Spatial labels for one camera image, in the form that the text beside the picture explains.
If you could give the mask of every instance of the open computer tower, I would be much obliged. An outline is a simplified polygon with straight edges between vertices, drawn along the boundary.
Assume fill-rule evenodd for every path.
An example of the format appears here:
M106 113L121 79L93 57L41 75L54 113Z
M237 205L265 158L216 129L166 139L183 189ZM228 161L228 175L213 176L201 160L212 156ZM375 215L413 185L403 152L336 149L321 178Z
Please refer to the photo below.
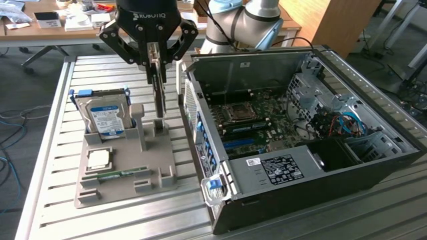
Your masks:
M427 132L332 52L192 55L181 110L213 234L365 190Z

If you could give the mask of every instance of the hard drive label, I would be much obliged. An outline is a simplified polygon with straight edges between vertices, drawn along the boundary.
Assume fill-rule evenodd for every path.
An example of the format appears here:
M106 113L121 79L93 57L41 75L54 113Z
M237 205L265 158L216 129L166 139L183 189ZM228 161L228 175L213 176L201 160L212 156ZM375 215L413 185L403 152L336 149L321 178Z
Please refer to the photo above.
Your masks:
M260 161L268 175L269 182L273 185L287 183L304 177L292 156L277 156Z
M97 132L104 136L114 136L125 130L122 120L117 116L120 110L117 106L100 106L90 108Z

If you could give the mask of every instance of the robotiq logo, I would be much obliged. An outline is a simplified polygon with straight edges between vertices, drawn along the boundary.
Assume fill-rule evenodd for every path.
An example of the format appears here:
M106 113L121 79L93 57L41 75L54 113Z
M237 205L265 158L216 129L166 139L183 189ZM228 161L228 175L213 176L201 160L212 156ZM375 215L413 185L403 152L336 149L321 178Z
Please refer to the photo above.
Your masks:
M156 13L156 14L137 14L133 13L133 21L136 21L137 19L165 19L166 18L166 14L165 13Z

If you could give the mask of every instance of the motherboard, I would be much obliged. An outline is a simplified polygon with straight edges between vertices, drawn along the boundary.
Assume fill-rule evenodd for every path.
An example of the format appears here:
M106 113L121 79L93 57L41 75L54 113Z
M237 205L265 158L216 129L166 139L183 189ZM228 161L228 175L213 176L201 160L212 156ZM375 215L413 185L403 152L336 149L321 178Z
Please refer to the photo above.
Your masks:
M287 115L283 90L220 95L208 104L229 159L292 148L304 139Z

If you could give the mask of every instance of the cardboard box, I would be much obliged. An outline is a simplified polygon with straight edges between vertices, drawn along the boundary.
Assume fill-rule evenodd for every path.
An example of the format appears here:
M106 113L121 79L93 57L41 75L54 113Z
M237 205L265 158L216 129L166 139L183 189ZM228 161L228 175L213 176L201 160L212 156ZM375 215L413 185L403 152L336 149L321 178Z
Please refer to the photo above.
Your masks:
M60 16L56 12L34 12L33 16L41 29L61 27Z

